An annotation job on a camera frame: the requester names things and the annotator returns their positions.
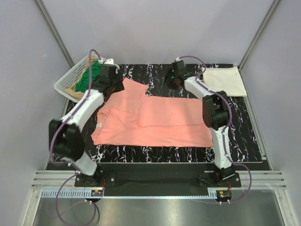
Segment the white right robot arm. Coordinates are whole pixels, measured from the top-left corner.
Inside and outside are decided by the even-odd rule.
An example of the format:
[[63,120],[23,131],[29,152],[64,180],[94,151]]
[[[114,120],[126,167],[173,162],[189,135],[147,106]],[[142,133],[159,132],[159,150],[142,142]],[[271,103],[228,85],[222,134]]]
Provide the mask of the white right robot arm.
[[215,169],[207,178],[200,180],[205,184],[215,183],[225,186],[235,175],[233,160],[228,142],[229,126],[232,122],[232,111],[225,91],[214,91],[205,85],[197,75],[186,69],[182,60],[172,62],[172,67],[165,74],[164,84],[170,89],[183,89],[202,99],[202,117],[210,129],[214,145]]

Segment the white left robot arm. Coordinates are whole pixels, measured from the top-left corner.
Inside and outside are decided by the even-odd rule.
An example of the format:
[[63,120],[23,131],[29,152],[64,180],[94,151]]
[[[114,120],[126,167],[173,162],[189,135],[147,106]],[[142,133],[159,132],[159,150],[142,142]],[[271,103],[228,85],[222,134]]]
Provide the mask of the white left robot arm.
[[89,82],[88,90],[75,107],[60,120],[49,123],[50,156],[62,157],[63,162],[84,174],[85,181],[91,186],[99,185],[102,175],[96,172],[97,163],[85,152],[85,140],[81,132],[94,111],[113,93],[123,90],[119,66],[113,59],[108,59],[102,64],[98,80]]

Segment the salmon pink t shirt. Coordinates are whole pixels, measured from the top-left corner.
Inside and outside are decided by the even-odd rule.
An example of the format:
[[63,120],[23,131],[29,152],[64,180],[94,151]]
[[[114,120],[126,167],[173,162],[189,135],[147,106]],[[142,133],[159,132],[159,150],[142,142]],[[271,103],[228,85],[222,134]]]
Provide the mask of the salmon pink t shirt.
[[147,96],[148,86],[125,78],[97,113],[94,145],[213,147],[197,98]]

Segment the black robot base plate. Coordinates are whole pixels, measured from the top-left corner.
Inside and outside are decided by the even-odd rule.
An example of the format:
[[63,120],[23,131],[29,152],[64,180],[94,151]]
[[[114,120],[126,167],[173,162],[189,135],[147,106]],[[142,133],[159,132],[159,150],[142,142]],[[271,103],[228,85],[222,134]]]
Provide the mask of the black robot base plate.
[[213,173],[213,163],[101,163],[94,176],[79,175],[76,187],[104,188],[105,197],[197,197],[209,188],[241,188],[238,173],[221,183],[200,179]]

